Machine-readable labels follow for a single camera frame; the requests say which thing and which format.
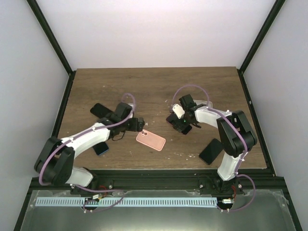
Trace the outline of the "pink phone case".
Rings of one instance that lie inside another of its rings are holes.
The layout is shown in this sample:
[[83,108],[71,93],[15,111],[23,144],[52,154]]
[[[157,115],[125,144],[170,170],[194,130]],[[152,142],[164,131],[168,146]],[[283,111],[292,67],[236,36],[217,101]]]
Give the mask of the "pink phone case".
[[147,130],[142,130],[139,132],[136,137],[136,141],[156,151],[162,151],[166,143],[165,138]]

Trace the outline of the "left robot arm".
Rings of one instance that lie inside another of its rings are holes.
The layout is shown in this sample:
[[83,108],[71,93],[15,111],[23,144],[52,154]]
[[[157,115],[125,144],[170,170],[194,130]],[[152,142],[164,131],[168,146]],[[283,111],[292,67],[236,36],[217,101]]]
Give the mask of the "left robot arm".
[[34,165],[39,183],[44,186],[72,184],[81,186],[87,194],[94,194],[98,190],[97,180],[86,168],[75,167],[74,160],[90,148],[99,150],[104,142],[120,133],[141,132],[145,122],[134,116],[134,108],[131,103],[119,103],[112,111],[97,103],[90,110],[98,118],[92,126],[70,137],[50,137]]

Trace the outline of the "pink-edged black phone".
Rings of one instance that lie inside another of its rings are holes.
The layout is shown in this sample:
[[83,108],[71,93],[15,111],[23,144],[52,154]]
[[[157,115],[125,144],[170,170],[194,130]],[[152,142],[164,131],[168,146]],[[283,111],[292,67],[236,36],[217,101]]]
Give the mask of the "pink-edged black phone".
[[183,135],[187,135],[192,130],[192,126],[188,125],[184,130],[181,131]]

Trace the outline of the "white phone case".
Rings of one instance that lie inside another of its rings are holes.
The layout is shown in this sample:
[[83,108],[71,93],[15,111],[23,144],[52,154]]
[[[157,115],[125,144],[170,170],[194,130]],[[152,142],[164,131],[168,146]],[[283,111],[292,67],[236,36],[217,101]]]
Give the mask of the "white phone case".
[[213,107],[213,103],[211,101],[194,100],[194,102],[196,103],[196,105],[205,105],[209,108]]

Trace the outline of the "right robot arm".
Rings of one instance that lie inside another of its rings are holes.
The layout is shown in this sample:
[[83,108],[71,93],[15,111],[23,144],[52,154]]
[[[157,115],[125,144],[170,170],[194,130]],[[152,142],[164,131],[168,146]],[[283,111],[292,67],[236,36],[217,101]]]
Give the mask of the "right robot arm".
[[231,188],[232,180],[245,156],[257,144],[257,136],[245,113],[241,110],[231,112],[213,108],[211,101],[194,100],[187,94],[172,103],[167,122],[183,135],[201,124],[210,125],[218,130],[219,139],[214,138],[199,154],[199,158],[210,165],[220,153],[224,153],[213,187],[220,194]]

